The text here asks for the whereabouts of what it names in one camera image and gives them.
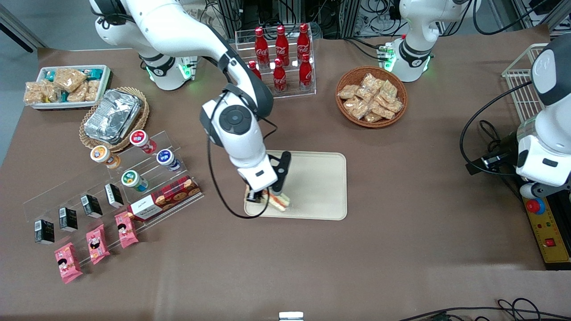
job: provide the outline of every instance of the cup lid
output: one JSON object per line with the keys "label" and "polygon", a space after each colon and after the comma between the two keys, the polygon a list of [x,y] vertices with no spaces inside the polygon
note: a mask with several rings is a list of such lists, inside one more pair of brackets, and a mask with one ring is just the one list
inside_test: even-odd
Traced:
{"label": "cup lid", "polygon": [[137,129],[129,136],[129,141],[136,147],[143,146],[148,141],[148,135],[144,130]]}
{"label": "cup lid", "polygon": [[161,165],[168,165],[172,162],[172,152],[168,149],[163,149],[156,155],[156,161]]}
{"label": "cup lid", "polygon": [[133,187],[139,183],[139,173],[134,170],[128,170],[123,173],[121,182],[127,187]]}
{"label": "cup lid", "polygon": [[103,163],[107,158],[109,158],[110,154],[111,152],[109,152],[107,147],[103,145],[95,146],[91,150],[91,159],[98,163]]}

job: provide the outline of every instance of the white robotic arm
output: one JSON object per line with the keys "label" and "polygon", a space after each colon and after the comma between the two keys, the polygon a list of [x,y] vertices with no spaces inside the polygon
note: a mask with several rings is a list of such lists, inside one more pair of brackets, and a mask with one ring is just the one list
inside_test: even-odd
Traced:
{"label": "white robotic arm", "polygon": [[408,22],[408,32],[404,39],[388,44],[395,52],[390,71],[403,82],[419,79],[439,37],[436,22],[471,18],[474,6],[478,10],[480,3],[481,0],[400,0],[399,12]]}
{"label": "white robotic arm", "polygon": [[571,190],[570,53],[571,34],[561,35],[543,49],[532,67],[533,86],[545,109],[517,130],[516,173],[536,182],[520,188],[527,198]]}
{"label": "white robotic arm", "polygon": [[[197,55],[215,64],[229,84],[217,100],[203,105],[202,125],[205,130],[211,129],[211,140],[226,149],[252,191],[278,181],[258,125],[258,118],[267,117],[272,110],[272,94],[214,29],[189,16],[176,0],[90,2],[94,13],[102,17],[95,26],[103,40],[137,50],[157,76],[154,81],[159,87],[165,83],[180,87],[184,83],[180,82],[178,68],[173,66],[173,59],[177,59],[173,57]],[[123,16],[132,17],[132,21],[112,22]]]}

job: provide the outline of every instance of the coca-cola bottle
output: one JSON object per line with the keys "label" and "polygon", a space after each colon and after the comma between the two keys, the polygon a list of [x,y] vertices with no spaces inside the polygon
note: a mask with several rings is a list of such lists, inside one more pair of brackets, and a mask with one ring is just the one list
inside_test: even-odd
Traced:
{"label": "coca-cola bottle", "polygon": [[264,38],[264,30],[262,27],[257,27],[255,29],[256,42],[254,43],[254,49],[256,50],[256,57],[258,58],[258,64],[260,69],[269,69],[270,67],[270,54],[268,52],[268,42]]}
{"label": "coca-cola bottle", "polygon": [[309,36],[307,35],[307,30],[309,26],[307,23],[302,23],[299,26],[299,38],[297,39],[297,65],[301,64],[301,56],[303,54],[309,54]]}
{"label": "coca-cola bottle", "polygon": [[260,73],[260,71],[258,69],[256,69],[256,62],[253,60],[248,61],[248,68],[250,68],[250,70],[252,70],[252,72],[258,76],[258,78],[262,78],[262,74]]}
{"label": "coca-cola bottle", "polygon": [[301,66],[299,66],[299,89],[309,91],[311,89],[311,64],[309,54],[301,56]]}
{"label": "coca-cola bottle", "polygon": [[276,94],[283,94],[287,89],[286,84],[286,71],[282,65],[282,60],[276,58],[274,60],[276,68],[274,69],[274,88],[276,89]]}
{"label": "coca-cola bottle", "polygon": [[286,27],[278,26],[276,39],[276,55],[282,60],[284,66],[289,66],[289,43],[286,38]]}

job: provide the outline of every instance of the wicker basket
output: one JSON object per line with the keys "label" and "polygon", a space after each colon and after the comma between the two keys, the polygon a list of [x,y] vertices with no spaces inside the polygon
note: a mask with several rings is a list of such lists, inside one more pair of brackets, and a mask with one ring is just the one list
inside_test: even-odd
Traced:
{"label": "wicker basket", "polygon": [[[401,109],[398,113],[396,113],[393,119],[382,119],[374,123],[368,123],[366,121],[361,121],[359,119],[356,119],[353,116],[351,116],[351,114],[349,114],[349,112],[343,106],[343,100],[339,98],[339,96],[337,96],[337,93],[341,91],[341,89],[343,89],[343,87],[345,87],[346,85],[361,85],[361,81],[363,80],[363,78],[365,78],[365,75],[367,73],[371,73],[377,79],[389,80],[397,88],[398,90],[397,97],[403,103],[403,109]],[[403,82],[400,81],[400,79],[398,79],[397,76],[389,73],[388,71],[382,69],[381,67],[375,67],[375,66],[357,67],[345,73],[337,83],[337,90],[335,91],[335,100],[337,101],[337,107],[339,108],[341,113],[343,113],[343,115],[347,117],[347,119],[349,119],[350,121],[352,121],[357,125],[369,128],[385,127],[389,126],[395,121],[398,121],[399,118],[403,116],[408,106],[408,94],[406,88],[404,87]]]}
{"label": "wicker basket", "polygon": [[[135,89],[135,88],[119,87],[119,88],[117,88],[117,90],[120,90],[124,93],[128,93],[128,94],[137,96],[143,102],[143,108],[139,112],[139,115],[137,116],[137,119],[135,120],[135,124],[133,125],[131,131],[134,131],[137,129],[143,129],[145,124],[147,123],[148,112],[149,112],[147,99],[145,98],[143,93],[140,92],[140,90]],[[81,122],[81,125],[79,125],[79,139],[85,145],[85,147],[87,147],[89,149],[92,149],[93,147],[95,147],[97,145],[104,145],[110,151],[115,152],[115,153],[124,150],[127,146],[129,146],[129,135],[125,136],[125,138],[123,138],[123,140],[121,142],[119,142],[117,145],[110,145],[108,143],[98,141],[97,139],[90,138],[85,134],[85,122],[87,122],[89,117],[91,117],[91,115],[93,115],[93,113],[95,112],[95,110],[97,109],[98,106],[99,106],[99,102],[97,102],[95,104],[95,106],[93,106],[91,109],[89,109],[89,112],[87,112],[87,115],[85,115],[85,117],[83,117],[83,121]]]}

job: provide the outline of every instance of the yogurt cup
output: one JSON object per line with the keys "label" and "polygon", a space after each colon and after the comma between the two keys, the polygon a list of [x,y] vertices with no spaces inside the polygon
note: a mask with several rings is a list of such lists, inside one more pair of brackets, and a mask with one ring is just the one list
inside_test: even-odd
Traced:
{"label": "yogurt cup", "polygon": [[104,163],[105,166],[110,169],[117,168],[119,164],[121,164],[121,159],[103,145],[93,147],[91,150],[91,159],[98,163]]}
{"label": "yogurt cup", "polygon": [[139,173],[134,170],[128,170],[121,176],[121,183],[127,187],[132,187],[139,192],[144,192],[148,188],[148,181],[142,178]]}
{"label": "yogurt cup", "polygon": [[178,171],[180,168],[180,161],[169,149],[163,149],[156,155],[156,161],[162,166],[166,166],[171,172]]}
{"label": "yogurt cup", "polygon": [[147,154],[152,154],[156,150],[156,143],[150,139],[144,130],[135,130],[129,136],[129,141],[133,146],[142,149]]}

